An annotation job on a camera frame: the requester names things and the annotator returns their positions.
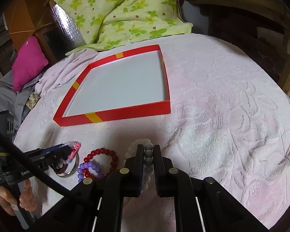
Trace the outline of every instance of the metal bolt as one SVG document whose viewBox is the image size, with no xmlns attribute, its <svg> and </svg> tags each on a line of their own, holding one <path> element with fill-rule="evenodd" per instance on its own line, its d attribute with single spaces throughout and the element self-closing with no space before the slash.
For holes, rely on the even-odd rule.
<svg viewBox="0 0 290 232">
<path fill-rule="evenodd" d="M 178 173 L 178 169 L 172 167 L 172 168 L 169 169 L 169 173 L 171 173 L 171 174 L 177 174 Z"/>
<path fill-rule="evenodd" d="M 208 183 L 208 184 L 213 184 L 215 182 L 215 179 L 213 177 L 206 177 L 205 178 L 205 181 Z"/>
<path fill-rule="evenodd" d="M 121 168 L 121 169 L 119 170 L 119 172 L 120 172 L 121 174 L 127 174 L 127 173 L 129 173 L 129 169 L 126 168 L 126 167 L 123 167 L 123 168 Z"/>
<path fill-rule="evenodd" d="M 93 182 L 93 179 L 91 179 L 91 178 L 85 178 L 85 179 L 83 179 L 83 183 L 85 184 L 85 185 L 89 185 L 89 184 L 91 184 Z"/>
</svg>

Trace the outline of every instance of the bed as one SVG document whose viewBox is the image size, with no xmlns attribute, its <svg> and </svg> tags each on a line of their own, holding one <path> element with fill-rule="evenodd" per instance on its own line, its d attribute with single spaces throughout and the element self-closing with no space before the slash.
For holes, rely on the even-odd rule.
<svg viewBox="0 0 290 232">
<path fill-rule="evenodd" d="M 163 53 L 171 114 L 68 127 L 53 121 L 61 100 L 89 63 L 151 44 L 159 44 Z M 228 42 L 186 34 L 105 52 L 84 49 L 49 68 L 35 90 L 41 99 L 14 141 L 23 152 L 77 140 L 82 144 L 80 158 L 105 147 L 115 150 L 122 163 L 132 142 L 148 138 L 175 167 L 195 178 L 218 180 L 267 228 L 290 205 L 290 99 Z M 105 156 L 96 161 L 103 172 L 108 170 Z M 77 184 L 76 174 L 59 178 L 52 170 L 47 173 L 68 189 Z M 32 184 L 42 213 L 61 198 L 34 178 Z M 122 231 L 175 231 L 172 199 L 156 196 L 153 180 L 141 198 L 124 206 Z"/>
</svg>

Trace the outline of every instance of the patterned cloth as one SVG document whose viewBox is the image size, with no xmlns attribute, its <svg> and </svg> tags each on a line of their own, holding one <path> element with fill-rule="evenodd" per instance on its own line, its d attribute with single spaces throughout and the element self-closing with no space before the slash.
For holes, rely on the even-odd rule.
<svg viewBox="0 0 290 232">
<path fill-rule="evenodd" d="M 128 42 L 191 33 L 192 24 L 179 18 L 176 0 L 54 1 L 75 20 L 87 44 L 72 52 L 108 50 Z"/>
<path fill-rule="evenodd" d="M 26 106 L 32 110 L 33 107 L 35 107 L 36 103 L 38 103 L 39 99 L 40 99 L 40 95 L 35 93 L 35 92 L 32 92 L 26 102 Z"/>
</svg>

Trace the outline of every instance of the human hand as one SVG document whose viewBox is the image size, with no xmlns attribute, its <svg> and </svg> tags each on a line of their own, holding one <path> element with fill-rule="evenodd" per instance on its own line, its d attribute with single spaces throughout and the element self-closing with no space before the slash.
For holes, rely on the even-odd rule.
<svg viewBox="0 0 290 232">
<path fill-rule="evenodd" d="M 32 187 L 29 179 L 24 181 L 25 190 L 19 196 L 20 206 L 24 208 L 26 211 L 34 211 L 36 210 L 36 198 L 32 192 Z M 0 186 L 0 206 L 9 214 L 14 216 L 15 213 L 10 204 L 17 204 L 17 200 L 11 194 L 11 192 Z"/>
</svg>

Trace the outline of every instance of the pink pillow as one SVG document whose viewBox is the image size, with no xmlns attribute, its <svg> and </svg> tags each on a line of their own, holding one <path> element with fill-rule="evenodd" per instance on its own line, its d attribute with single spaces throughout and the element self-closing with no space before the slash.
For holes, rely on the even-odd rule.
<svg viewBox="0 0 290 232">
<path fill-rule="evenodd" d="M 30 36 L 20 48 L 13 63 L 13 91 L 21 91 L 48 64 L 38 40 Z"/>
</svg>

